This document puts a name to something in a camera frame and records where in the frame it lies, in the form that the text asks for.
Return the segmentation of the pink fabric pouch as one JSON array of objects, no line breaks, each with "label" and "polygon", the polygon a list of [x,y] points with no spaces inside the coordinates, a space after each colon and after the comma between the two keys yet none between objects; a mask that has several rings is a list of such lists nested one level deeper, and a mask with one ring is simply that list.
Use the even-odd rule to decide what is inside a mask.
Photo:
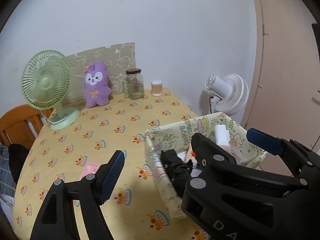
[{"label": "pink fabric pouch", "polygon": [[242,153],[240,152],[239,148],[233,145],[219,145],[219,147],[225,150],[227,153],[231,154],[233,157],[242,156]]}]

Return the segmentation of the wooden chair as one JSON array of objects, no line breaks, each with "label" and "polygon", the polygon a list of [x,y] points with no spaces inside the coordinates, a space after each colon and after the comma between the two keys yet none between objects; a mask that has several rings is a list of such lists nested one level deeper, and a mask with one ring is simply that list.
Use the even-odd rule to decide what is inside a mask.
[{"label": "wooden chair", "polygon": [[30,105],[20,105],[5,113],[1,117],[1,143],[9,147],[12,144],[20,144],[31,149],[36,138],[53,109],[43,113]]}]

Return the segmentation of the white floor fan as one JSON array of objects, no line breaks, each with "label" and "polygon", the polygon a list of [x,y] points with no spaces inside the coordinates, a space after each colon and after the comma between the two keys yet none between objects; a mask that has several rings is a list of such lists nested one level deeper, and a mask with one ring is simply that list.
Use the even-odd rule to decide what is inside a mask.
[{"label": "white floor fan", "polygon": [[205,82],[205,88],[212,93],[210,113],[223,112],[234,116],[245,107],[249,96],[248,84],[238,74],[211,75]]}]

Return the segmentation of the black drawstring pouch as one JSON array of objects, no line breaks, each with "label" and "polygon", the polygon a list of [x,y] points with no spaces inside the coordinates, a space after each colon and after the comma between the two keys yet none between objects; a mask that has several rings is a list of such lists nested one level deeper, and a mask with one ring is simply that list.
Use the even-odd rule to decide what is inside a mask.
[{"label": "black drawstring pouch", "polygon": [[197,170],[200,167],[199,164],[192,160],[185,163],[173,149],[162,151],[160,160],[177,195],[183,198],[186,184],[191,179],[192,170]]}]

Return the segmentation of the purple plush bunny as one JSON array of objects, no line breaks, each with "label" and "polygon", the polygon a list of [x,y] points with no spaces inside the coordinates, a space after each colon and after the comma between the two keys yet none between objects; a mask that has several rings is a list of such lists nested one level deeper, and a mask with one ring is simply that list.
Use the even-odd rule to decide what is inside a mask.
[{"label": "purple plush bunny", "polygon": [[108,86],[109,73],[104,61],[96,61],[84,68],[86,107],[104,106],[109,103],[111,89]]}]

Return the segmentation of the yellow cake-print tablecloth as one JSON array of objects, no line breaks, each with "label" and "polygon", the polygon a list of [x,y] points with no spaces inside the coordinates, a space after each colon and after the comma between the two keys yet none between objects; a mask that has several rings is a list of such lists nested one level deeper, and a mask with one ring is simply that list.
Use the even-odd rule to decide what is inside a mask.
[{"label": "yellow cake-print tablecloth", "polygon": [[115,239],[208,239],[192,220],[173,220],[145,161],[144,133],[195,113],[170,90],[138,100],[115,95],[103,107],[82,107],[71,126],[52,130],[44,125],[28,154],[18,180],[13,210],[14,232],[29,239],[37,213],[52,183],[81,178],[93,163],[104,164],[115,151],[125,165],[111,198],[101,207]]}]

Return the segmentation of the pink tissue pack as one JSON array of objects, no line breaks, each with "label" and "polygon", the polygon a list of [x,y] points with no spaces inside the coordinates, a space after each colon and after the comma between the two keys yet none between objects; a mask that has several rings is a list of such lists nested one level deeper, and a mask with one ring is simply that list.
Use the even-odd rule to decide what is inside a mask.
[{"label": "pink tissue pack", "polygon": [[100,166],[101,166],[100,163],[93,163],[93,162],[88,163],[85,166],[85,168],[82,171],[82,173],[80,174],[80,179],[84,178],[85,176],[87,176],[90,173],[95,174]]}]

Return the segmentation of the glass jar with lid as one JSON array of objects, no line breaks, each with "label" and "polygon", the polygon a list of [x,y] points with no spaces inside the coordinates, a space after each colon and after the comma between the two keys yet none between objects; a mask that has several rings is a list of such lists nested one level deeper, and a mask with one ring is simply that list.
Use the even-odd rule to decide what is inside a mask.
[{"label": "glass jar with lid", "polygon": [[141,69],[128,69],[126,71],[125,83],[126,93],[130,99],[136,100],[144,96],[144,81]]}]

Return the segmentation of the beige door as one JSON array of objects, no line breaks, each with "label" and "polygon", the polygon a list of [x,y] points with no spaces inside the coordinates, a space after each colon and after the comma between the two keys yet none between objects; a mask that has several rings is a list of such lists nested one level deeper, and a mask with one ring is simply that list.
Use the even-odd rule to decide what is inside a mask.
[{"label": "beige door", "polygon": [[319,150],[319,55],[302,0],[254,0],[257,52],[244,128]]}]

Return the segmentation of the patterned fabric storage box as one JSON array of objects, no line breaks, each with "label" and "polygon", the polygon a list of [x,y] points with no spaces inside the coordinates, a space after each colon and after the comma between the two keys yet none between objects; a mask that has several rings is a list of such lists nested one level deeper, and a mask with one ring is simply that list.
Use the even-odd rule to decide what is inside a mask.
[{"label": "patterned fabric storage box", "polygon": [[229,143],[237,164],[256,168],[265,159],[267,152],[248,142],[247,131],[223,112],[153,127],[145,132],[146,162],[151,168],[153,181],[171,219],[183,219],[186,215],[181,210],[182,199],[177,195],[160,161],[161,152],[175,150],[176,153],[183,153],[187,151],[191,137],[197,132],[216,142],[215,126],[217,125],[225,125],[229,132]]}]

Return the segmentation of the white cloth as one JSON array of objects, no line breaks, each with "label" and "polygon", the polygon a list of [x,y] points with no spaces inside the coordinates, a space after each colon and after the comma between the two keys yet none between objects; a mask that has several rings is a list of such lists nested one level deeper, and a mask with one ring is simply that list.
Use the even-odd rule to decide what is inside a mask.
[{"label": "white cloth", "polygon": [[219,146],[230,146],[230,135],[225,125],[216,125],[214,127],[215,141]]}]

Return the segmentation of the beige patterned board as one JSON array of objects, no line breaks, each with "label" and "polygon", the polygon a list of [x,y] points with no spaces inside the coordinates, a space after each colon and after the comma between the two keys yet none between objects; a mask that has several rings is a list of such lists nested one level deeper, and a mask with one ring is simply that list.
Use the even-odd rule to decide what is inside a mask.
[{"label": "beige patterned board", "polygon": [[114,44],[110,47],[99,47],[66,57],[70,70],[69,90],[62,101],[63,105],[84,100],[85,67],[92,62],[103,61],[109,72],[109,84],[112,95],[123,92],[123,79],[126,71],[136,67],[135,43]]}]

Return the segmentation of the blue plaid bedding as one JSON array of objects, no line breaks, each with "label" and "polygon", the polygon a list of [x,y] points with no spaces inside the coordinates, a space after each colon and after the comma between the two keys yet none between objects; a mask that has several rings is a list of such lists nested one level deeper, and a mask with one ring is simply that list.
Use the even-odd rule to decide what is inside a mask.
[{"label": "blue plaid bedding", "polygon": [[1,144],[1,214],[5,216],[6,220],[13,225],[13,207],[15,204],[14,196],[16,192],[16,183],[12,177],[9,168],[9,153],[8,149]]}]

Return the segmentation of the green desk fan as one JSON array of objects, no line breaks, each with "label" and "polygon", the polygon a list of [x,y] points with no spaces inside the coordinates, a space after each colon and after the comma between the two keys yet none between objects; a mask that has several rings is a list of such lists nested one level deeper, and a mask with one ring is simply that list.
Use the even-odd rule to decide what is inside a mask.
[{"label": "green desk fan", "polygon": [[21,89],[26,102],[39,111],[55,110],[53,116],[47,118],[54,131],[70,126],[80,116],[77,108],[62,106],[70,77],[66,57],[55,50],[44,50],[34,55],[22,74]]}]

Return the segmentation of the cotton swab container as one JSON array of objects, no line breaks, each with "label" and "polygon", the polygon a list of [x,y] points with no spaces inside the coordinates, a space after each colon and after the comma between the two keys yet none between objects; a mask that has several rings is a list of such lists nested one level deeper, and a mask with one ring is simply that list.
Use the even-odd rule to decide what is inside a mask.
[{"label": "cotton swab container", "polygon": [[152,96],[161,96],[163,90],[163,83],[160,80],[153,80],[151,82],[151,94]]}]

